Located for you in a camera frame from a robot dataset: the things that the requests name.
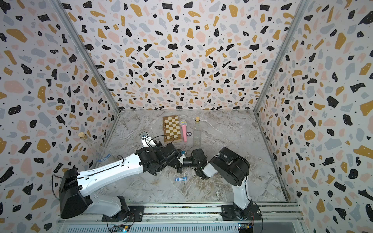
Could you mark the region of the clear glass bottle with cork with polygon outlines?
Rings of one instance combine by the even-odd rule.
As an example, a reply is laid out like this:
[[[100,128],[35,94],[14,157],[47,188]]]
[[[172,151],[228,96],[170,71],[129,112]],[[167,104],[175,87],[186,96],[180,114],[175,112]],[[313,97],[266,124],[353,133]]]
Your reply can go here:
[[[202,130],[200,124],[200,117],[195,118],[194,128],[193,128],[193,145],[194,147],[199,147],[202,142]]]

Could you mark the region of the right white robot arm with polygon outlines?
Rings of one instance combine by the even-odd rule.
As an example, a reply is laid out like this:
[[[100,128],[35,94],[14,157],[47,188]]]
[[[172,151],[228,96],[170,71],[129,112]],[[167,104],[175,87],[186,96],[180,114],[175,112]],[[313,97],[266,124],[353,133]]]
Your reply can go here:
[[[179,163],[180,168],[194,169],[196,175],[202,180],[219,174],[231,185],[234,194],[234,214],[223,214],[224,217],[246,220],[250,216],[253,208],[247,184],[250,164],[245,158],[224,147],[208,161],[202,149],[195,149],[189,157],[186,157],[183,152]]]

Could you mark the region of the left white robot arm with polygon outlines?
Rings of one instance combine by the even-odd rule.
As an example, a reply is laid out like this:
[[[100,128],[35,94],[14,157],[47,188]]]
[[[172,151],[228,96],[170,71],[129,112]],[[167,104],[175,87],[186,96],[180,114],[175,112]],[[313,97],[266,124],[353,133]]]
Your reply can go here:
[[[69,219],[83,213],[103,215],[106,221],[125,221],[130,208],[123,196],[110,197],[96,191],[123,178],[149,173],[153,176],[166,166],[176,166],[182,151],[172,143],[160,147],[143,147],[126,158],[99,167],[78,172],[69,169],[59,187],[60,217]]]

